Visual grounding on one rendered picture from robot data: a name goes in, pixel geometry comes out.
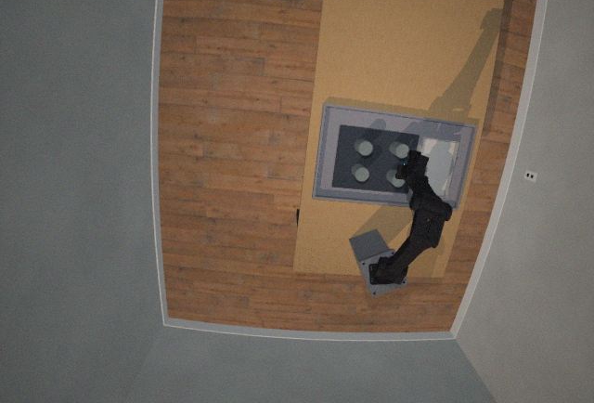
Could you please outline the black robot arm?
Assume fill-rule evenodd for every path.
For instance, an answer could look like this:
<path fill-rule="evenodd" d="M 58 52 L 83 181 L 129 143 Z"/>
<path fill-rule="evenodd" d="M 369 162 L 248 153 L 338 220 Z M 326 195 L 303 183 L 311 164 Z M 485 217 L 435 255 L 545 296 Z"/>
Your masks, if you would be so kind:
<path fill-rule="evenodd" d="M 449 203 L 442 201 L 434 191 L 432 192 L 428 177 L 424 175 L 426 172 L 424 165 L 427 166 L 429 158 L 421 156 L 421 152 L 412 151 L 414 150 L 407 153 L 407 161 L 410 166 L 403 164 L 401 171 L 406 175 L 407 186 L 413 190 L 409 207 L 415 212 L 410 237 L 408 236 L 393 256 L 380 257 L 377 264 L 368 266 L 371 285 L 391 283 L 400 285 L 407 275 L 408 265 L 424 250 L 438 246 L 444 223 L 449 221 L 453 212 Z M 427 192 L 422 193 L 423 191 Z M 404 270 L 404 268 L 406 269 Z M 402 270 L 404 270 L 403 273 Z"/>

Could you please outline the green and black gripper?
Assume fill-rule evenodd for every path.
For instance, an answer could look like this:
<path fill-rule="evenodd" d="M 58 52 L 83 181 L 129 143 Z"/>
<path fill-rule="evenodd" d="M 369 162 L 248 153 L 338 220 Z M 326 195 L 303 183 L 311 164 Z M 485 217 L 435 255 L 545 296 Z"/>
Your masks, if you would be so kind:
<path fill-rule="evenodd" d="M 397 173 L 395 174 L 395 178 L 396 179 L 403 179 L 404 180 L 405 177 L 406 177 L 405 174 L 401 173 L 402 166 L 403 166 L 403 164 L 402 165 L 400 165 L 400 164 L 397 165 Z"/>

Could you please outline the clear glass jar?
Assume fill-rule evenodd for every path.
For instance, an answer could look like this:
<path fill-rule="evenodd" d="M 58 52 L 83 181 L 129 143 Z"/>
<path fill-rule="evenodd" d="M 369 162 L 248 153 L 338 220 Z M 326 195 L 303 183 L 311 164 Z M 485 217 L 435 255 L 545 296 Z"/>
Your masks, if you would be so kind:
<path fill-rule="evenodd" d="M 355 142 L 355 150 L 357 150 L 360 154 L 367 156 L 372 152 L 373 147 L 370 142 L 360 138 Z"/>
<path fill-rule="evenodd" d="M 391 182 L 395 187 L 402 187 L 405 184 L 405 180 L 403 179 L 396 179 L 395 178 L 395 174 L 397 173 L 396 170 L 392 169 L 390 170 L 387 175 L 386 178 L 389 182 Z"/>
<path fill-rule="evenodd" d="M 399 158 L 406 158 L 409 148 L 407 145 L 399 143 L 397 141 L 393 142 L 390 146 L 390 152 Z"/>
<path fill-rule="evenodd" d="M 362 164 L 357 163 L 352 167 L 352 172 L 358 181 L 365 181 L 368 179 L 369 172 Z"/>

